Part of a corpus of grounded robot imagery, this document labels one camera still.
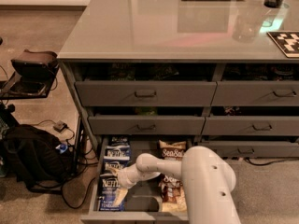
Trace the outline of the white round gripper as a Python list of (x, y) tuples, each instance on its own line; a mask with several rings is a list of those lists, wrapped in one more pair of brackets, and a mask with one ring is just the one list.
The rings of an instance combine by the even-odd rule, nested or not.
[(116, 190), (115, 200), (113, 202), (114, 206), (119, 206), (127, 195), (128, 189), (133, 187), (137, 182), (144, 181), (146, 177), (137, 169), (135, 164), (120, 170), (114, 167), (108, 167), (107, 170), (113, 175), (118, 176), (119, 185), (121, 186), (121, 188)]

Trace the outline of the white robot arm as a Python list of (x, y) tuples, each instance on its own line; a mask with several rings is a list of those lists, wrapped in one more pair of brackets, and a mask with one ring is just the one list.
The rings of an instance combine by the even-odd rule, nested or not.
[(158, 159), (142, 153), (135, 164), (113, 169), (112, 173), (119, 183), (113, 202), (115, 206), (137, 182), (163, 174), (183, 183), (190, 224), (241, 224), (231, 195), (236, 184), (235, 172), (207, 147), (189, 148), (180, 161)]

